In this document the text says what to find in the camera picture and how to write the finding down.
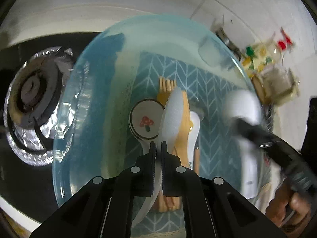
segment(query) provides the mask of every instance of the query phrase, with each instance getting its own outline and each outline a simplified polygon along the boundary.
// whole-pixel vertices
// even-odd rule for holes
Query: mushroom design
[[[140,123],[140,127],[145,127],[145,130],[147,132],[149,132],[151,129],[150,129],[150,126],[154,124],[154,121],[151,120],[150,118],[148,118],[147,116],[143,116],[142,117],[142,121]]]

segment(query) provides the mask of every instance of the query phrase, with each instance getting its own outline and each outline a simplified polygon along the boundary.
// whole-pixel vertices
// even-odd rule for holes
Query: stove burner
[[[16,77],[9,98],[12,121],[24,129],[45,124],[57,106],[62,73],[50,58],[35,58]]]

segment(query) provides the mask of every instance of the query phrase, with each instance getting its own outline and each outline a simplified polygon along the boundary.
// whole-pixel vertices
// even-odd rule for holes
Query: gas stove
[[[58,208],[51,164],[58,102],[97,34],[39,37],[0,51],[0,196],[39,223]]]

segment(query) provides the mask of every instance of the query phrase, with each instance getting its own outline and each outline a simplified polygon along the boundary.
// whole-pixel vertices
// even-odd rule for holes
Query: gray circular rivet
[[[138,167],[138,166],[134,166],[134,167],[131,167],[131,172],[132,173],[138,173],[141,171],[141,168]]]
[[[102,178],[99,177],[99,176],[95,177],[95,178],[93,179],[93,183],[94,183],[94,184],[100,184],[100,183],[102,183]]]
[[[183,166],[178,166],[178,167],[176,168],[176,171],[179,172],[179,173],[184,173],[184,172],[186,171],[186,168],[183,167]]]
[[[220,177],[216,177],[216,178],[214,179],[214,183],[215,183],[215,184],[218,184],[218,185],[221,185],[221,184],[223,184],[223,179],[220,178]]]

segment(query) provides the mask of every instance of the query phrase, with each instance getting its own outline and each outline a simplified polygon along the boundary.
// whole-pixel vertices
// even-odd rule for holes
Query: black stovetop
[[[98,33],[69,33],[35,38],[0,51],[0,113],[10,82],[18,69],[35,53],[48,47],[72,48],[77,59]],[[46,220],[57,202],[53,190],[52,165],[33,167],[12,151],[5,134],[0,133],[0,196],[38,222]]]

